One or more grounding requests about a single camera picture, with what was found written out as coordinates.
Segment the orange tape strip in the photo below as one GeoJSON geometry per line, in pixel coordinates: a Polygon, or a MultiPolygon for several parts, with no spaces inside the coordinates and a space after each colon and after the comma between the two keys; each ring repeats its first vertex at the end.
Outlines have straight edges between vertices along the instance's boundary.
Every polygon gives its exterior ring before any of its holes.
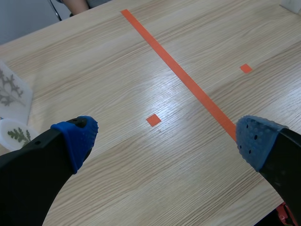
{"type": "Polygon", "coordinates": [[[139,21],[127,9],[121,11],[122,15],[148,42],[162,60],[179,77],[184,85],[193,93],[209,113],[220,123],[226,132],[236,141],[235,124],[224,112],[210,99],[210,97],[197,85],[197,83],[181,68],[181,66],[167,53],[159,42],[139,23],[139,21]]]}
{"type": "Polygon", "coordinates": [[[252,71],[252,68],[247,64],[242,65],[240,69],[246,74],[252,71]]]}

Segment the plant specimen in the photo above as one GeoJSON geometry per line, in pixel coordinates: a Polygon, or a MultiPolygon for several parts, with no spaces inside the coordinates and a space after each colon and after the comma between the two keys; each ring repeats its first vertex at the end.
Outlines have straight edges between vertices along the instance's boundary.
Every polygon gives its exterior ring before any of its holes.
{"type": "Polygon", "coordinates": [[[0,69],[0,103],[4,106],[9,106],[12,102],[18,102],[25,106],[21,100],[13,96],[13,92],[15,92],[19,98],[21,98],[23,94],[23,90],[20,90],[20,87],[14,83],[14,80],[13,75],[8,78],[0,69]]]}
{"type": "Polygon", "coordinates": [[[10,135],[11,138],[17,140],[19,143],[24,141],[23,146],[27,145],[29,142],[31,142],[30,133],[28,130],[26,130],[26,136],[23,133],[23,130],[18,127],[17,129],[13,129],[13,131],[8,131],[8,135],[10,135]]]}

